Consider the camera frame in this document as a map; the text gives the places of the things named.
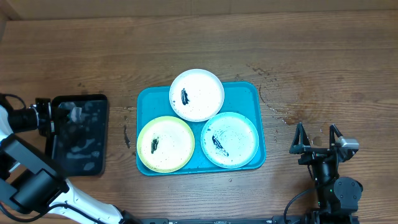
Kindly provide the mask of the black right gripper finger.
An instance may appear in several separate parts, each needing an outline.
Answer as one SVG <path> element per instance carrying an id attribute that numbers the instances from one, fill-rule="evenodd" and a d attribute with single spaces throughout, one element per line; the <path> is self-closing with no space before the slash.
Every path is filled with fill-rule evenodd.
<path id="1" fill-rule="evenodd" d="M 290 149 L 310 149 L 311 145 L 304 130 L 303 124 L 299 123 L 296 127 L 294 140 Z"/>
<path id="2" fill-rule="evenodd" d="M 329 145 L 330 147 L 341 147 L 341 132 L 338 130 L 335 124 L 332 124 L 329 128 Z"/>

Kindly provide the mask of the dark green sponge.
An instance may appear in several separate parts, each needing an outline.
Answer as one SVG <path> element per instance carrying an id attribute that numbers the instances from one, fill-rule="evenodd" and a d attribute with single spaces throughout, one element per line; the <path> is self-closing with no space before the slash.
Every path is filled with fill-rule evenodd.
<path id="1" fill-rule="evenodd" d="M 82 108 L 74 107 L 70 110 L 69 119 L 74 123 L 79 123 L 81 121 L 81 114 L 82 114 Z"/>

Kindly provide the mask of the white plate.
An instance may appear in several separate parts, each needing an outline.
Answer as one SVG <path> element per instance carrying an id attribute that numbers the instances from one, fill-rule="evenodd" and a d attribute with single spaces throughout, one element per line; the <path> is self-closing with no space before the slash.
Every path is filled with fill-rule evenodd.
<path id="1" fill-rule="evenodd" d="M 190 69 L 172 82 L 169 101 L 182 119 L 206 121 L 220 111 L 224 103 L 224 87 L 219 78 L 208 70 Z"/>

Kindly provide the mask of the yellow-green plate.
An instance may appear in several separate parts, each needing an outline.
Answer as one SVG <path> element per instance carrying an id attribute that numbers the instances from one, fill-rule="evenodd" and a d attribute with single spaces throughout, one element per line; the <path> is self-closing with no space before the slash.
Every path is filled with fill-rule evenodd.
<path id="1" fill-rule="evenodd" d="M 192 158 L 195 137 L 182 119 L 161 116 L 141 129 L 136 148 L 146 168 L 157 173 L 171 173 L 181 169 Z"/>

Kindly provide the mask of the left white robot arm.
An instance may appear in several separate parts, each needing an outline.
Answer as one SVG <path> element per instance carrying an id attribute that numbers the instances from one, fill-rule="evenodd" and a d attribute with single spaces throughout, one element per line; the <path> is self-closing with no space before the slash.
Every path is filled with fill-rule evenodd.
<path id="1" fill-rule="evenodd" d="M 38 129 L 43 136 L 59 132 L 69 121 L 81 121 L 81 108 L 52 106 L 38 98 L 15 110 L 1 94 L 1 211 L 10 219 L 29 223 L 56 214 L 78 223 L 140 223 L 125 210 L 100 202 L 76 188 L 55 161 L 23 140 L 18 133 Z"/>

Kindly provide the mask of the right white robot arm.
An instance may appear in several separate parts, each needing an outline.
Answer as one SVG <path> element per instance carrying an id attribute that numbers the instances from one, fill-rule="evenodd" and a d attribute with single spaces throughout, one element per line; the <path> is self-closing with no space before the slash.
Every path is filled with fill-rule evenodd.
<path id="1" fill-rule="evenodd" d="M 296 127 L 295 137 L 290 147 L 291 154 L 299 154 L 298 164 L 307 166 L 314 187 L 307 189 L 286 205 L 284 223 L 358 223 L 353 213 L 358 211 L 358 202 L 363 186 L 351 177 L 338 173 L 339 165 L 350 160 L 359 151 L 359 142 L 346 138 L 332 124 L 329 127 L 327 148 L 312 147 L 303 124 Z M 287 216 L 290 206 L 300 197 L 311 192 L 317 193 L 318 208 L 310 209 L 298 219 Z"/>

